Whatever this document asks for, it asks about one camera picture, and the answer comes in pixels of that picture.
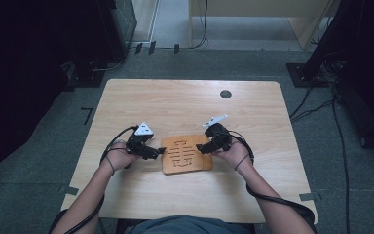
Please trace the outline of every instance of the forearm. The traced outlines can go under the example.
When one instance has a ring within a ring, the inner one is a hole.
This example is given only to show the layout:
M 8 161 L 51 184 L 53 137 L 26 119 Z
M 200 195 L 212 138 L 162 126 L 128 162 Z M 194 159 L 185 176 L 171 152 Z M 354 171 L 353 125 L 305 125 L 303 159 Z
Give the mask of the forearm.
M 110 169 L 102 167 L 98 168 L 90 183 L 77 197 L 52 233 L 65 233 L 88 217 L 95 210 L 101 200 L 111 175 L 112 173 Z M 81 228 L 77 233 L 95 233 L 97 217 L 98 215 L 96 215 L 93 220 Z
M 253 192 L 280 197 L 251 164 L 241 165 L 238 172 Z M 262 199 L 257 199 L 257 202 L 272 233 L 313 233 L 305 220 L 291 207 Z

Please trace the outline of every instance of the hand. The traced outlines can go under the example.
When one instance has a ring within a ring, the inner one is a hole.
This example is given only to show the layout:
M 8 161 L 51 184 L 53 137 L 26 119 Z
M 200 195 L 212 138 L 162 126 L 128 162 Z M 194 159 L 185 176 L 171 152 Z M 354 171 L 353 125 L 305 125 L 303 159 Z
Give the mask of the hand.
M 228 151 L 214 151 L 211 154 L 223 159 L 235 170 L 243 164 L 252 165 L 248 150 L 234 138 L 232 138 L 231 147 Z
M 113 168 L 114 172 L 116 172 L 140 158 L 141 156 L 127 153 L 126 144 L 124 142 L 118 142 L 111 146 L 110 151 L 100 166 L 102 168 L 109 168 L 108 170 L 110 171 Z

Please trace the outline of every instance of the black dot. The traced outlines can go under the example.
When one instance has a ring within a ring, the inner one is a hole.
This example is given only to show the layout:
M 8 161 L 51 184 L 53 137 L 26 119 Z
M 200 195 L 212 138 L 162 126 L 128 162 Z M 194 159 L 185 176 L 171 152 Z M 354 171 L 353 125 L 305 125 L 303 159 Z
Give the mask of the black dot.
M 232 97 L 232 93 L 228 90 L 224 90 L 222 92 L 220 92 L 220 95 L 222 98 L 231 98 Z

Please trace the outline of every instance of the person's left hand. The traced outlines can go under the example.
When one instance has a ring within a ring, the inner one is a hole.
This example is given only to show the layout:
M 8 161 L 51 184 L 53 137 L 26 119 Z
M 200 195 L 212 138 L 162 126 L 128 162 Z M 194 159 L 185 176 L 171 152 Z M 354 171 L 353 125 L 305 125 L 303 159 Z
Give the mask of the person's left hand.
M 105 168 L 108 167 L 109 170 L 112 170 L 107 157 L 109 161 L 111 162 L 112 167 L 114 168 L 114 172 L 121 170 L 122 168 L 126 167 L 130 163 L 141 158 L 141 156 L 139 155 L 127 153 L 126 144 L 124 142 L 117 142 L 113 144 L 107 156 L 101 162 L 101 165 L 100 165 L 101 167 L 105 167 Z

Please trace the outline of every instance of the wooden table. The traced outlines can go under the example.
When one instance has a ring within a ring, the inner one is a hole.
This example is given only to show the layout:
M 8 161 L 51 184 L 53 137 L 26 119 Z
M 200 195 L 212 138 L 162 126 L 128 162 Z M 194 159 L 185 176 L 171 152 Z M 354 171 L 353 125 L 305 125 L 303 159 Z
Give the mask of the wooden table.
M 324 17 L 333 17 L 340 0 L 189 0 L 189 40 L 193 46 L 193 17 L 288 18 L 302 49 L 307 49 Z
M 224 90 L 232 96 L 221 97 Z M 148 145 L 159 147 L 164 137 L 202 134 L 202 124 L 224 113 L 229 117 L 221 123 L 248 141 L 259 173 L 284 199 L 313 210 L 318 221 L 314 202 L 301 202 L 299 197 L 311 190 L 276 82 L 109 80 L 70 186 L 83 190 L 106 144 L 126 127 L 145 121 L 155 133 Z M 121 138 L 127 140 L 131 132 Z M 75 198 L 67 194 L 62 208 L 69 208 Z M 100 211 L 100 216 L 113 218 L 169 215 L 265 222 L 257 202 L 247 194 L 244 180 L 218 158 L 211 171 L 181 175 L 164 175 L 161 156 L 138 160 L 111 178 Z

